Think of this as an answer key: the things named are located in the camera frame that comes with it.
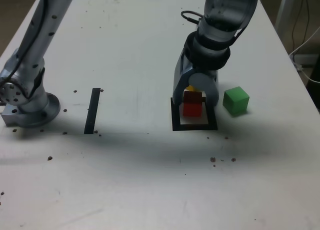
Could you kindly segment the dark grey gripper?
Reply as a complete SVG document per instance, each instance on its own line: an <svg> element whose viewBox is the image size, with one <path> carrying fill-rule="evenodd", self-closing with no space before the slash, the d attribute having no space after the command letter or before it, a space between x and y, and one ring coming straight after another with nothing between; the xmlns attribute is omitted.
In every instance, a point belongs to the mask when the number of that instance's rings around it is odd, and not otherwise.
<svg viewBox="0 0 320 230"><path fill-rule="evenodd" d="M207 106L217 105L219 101L217 70L192 65L182 50L174 71L172 100L176 106L183 102L184 90L189 84L204 91Z"/></svg>

